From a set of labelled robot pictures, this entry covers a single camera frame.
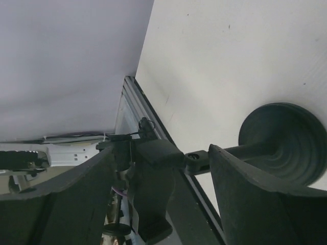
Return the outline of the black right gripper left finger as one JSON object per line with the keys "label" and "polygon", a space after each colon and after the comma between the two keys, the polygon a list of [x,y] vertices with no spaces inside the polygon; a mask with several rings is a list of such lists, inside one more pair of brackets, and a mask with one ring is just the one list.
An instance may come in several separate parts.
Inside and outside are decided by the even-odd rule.
{"label": "black right gripper left finger", "polygon": [[1,244],[100,244],[115,179],[106,148],[18,194],[1,195]]}

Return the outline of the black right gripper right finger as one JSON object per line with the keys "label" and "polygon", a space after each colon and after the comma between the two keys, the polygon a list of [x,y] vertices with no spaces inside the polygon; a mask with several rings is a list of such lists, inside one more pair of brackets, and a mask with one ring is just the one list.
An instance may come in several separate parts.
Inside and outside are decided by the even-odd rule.
{"label": "black right gripper right finger", "polygon": [[212,144],[211,176],[227,244],[326,244],[326,191],[291,183]]}

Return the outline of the black phone stand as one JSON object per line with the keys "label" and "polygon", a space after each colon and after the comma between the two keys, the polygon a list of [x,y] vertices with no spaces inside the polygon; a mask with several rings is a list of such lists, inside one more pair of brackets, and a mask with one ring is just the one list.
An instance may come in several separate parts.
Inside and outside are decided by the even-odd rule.
{"label": "black phone stand", "polygon": [[[137,147],[152,168],[176,167],[188,175],[211,174],[208,150],[184,154],[165,140]],[[240,128],[238,145],[224,150],[270,175],[306,187],[326,170],[325,128],[308,110],[290,103],[266,104],[251,112]]]}

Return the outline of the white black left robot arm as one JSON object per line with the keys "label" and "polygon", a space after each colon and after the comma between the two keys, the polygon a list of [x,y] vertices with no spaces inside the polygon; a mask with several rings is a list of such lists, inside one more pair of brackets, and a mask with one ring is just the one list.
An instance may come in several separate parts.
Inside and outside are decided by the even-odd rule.
{"label": "white black left robot arm", "polygon": [[99,153],[96,144],[1,144],[1,175],[33,175],[49,167],[78,166]]}

